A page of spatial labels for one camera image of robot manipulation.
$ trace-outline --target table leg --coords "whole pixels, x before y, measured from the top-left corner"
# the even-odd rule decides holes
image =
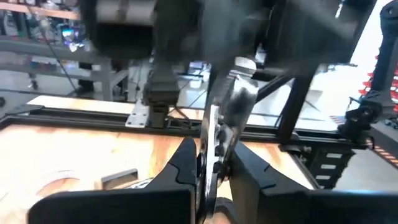
[[[104,101],[113,101],[113,86],[111,86],[111,63],[109,60],[101,64],[101,86]]]

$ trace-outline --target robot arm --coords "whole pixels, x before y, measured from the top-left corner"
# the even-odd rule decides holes
[[[369,136],[370,124],[388,119],[394,114],[391,85],[398,64],[398,1],[391,1],[380,12],[383,34],[379,58],[374,69],[370,91],[356,110],[346,113],[346,122],[338,127],[341,134],[354,142]]]

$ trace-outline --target metal plate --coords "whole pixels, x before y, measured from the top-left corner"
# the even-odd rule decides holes
[[[142,103],[142,100],[137,100],[136,107],[131,112],[126,121],[126,127],[129,128],[144,128],[148,122],[149,106]]]
[[[235,64],[230,73],[251,78],[257,70],[257,65],[253,60],[244,57],[236,57]]]

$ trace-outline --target black cable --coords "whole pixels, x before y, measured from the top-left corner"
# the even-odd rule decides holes
[[[199,96],[188,106],[188,107],[191,107],[196,101],[198,101],[199,100],[199,98],[203,95],[203,94],[205,94],[207,92],[207,90],[203,90],[202,91],[202,93],[200,93],[199,94]],[[173,111],[178,111],[178,113],[180,113],[187,121],[188,121],[188,124],[183,124],[180,120],[178,120],[177,118],[173,118],[172,116],[168,116],[168,118],[169,119],[173,119],[173,120],[176,120],[179,124],[181,124],[181,126],[186,126],[188,129],[192,129],[192,122],[191,122],[191,119],[187,116],[187,115],[185,115],[182,111],[180,111],[177,107],[175,107],[172,111],[170,111],[170,113],[171,112],[173,112]]]
[[[202,70],[199,72],[198,75],[202,74],[202,72],[204,72],[204,71],[206,71],[206,70],[207,70],[207,67],[204,68],[204,69],[202,69]],[[181,87],[180,91],[183,90],[194,78],[196,78],[196,77],[193,77],[193,78],[189,79],[188,82],[187,82],[183,87]],[[197,98],[197,99],[196,99],[193,103],[191,103],[188,107],[191,107],[198,99],[199,99],[199,98]],[[168,113],[168,115],[170,115],[170,113],[174,112],[176,108],[177,108],[177,105],[174,106],[174,109],[172,109],[172,110]]]
[[[70,75],[68,74],[67,70],[65,69],[65,67],[62,65],[61,61],[58,59],[57,54],[54,52],[54,49],[52,48],[49,40],[47,39],[46,35],[45,35],[45,31],[43,30],[43,27],[40,25],[40,21],[36,19],[35,17],[35,13],[33,12],[32,8],[30,6],[27,6],[27,9],[29,11],[29,13],[32,14],[32,18],[34,21],[37,22],[38,27],[39,27],[39,31],[43,36],[44,41],[46,42],[46,44],[48,45],[51,53],[53,54],[54,58],[57,60],[58,64],[61,66],[61,69],[63,70],[63,72],[65,73],[65,75],[67,76],[70,85],[72,86],[73,90],[75,91],[75,93],[78,95],[78,91],[77,88],[75,86],[75,84],[73,84],[72,79],[70,78]]]

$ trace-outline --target wooden table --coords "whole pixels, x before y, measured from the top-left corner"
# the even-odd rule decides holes
[[[133,104],[39,96],[29,104],[52,108],[130,113]],[[203,111],[184,109],[191,119]],[[250,123],[264,124],[260,116]],[[0,131],[0,223],[24,223],[26,210],[41,196],[74,188],[89,190],[94,180],[126,169],[138,169],[139,178],[156,176],[183,138],[148,134],[116,133],[84,129],[11,125]],[[272,167],[312,189],[291,156],[276,144],[244,142]],[[45,186],[44,179],[60,170],[72,170],[76,177]],[[231,198],[227,182],[219,197]]]

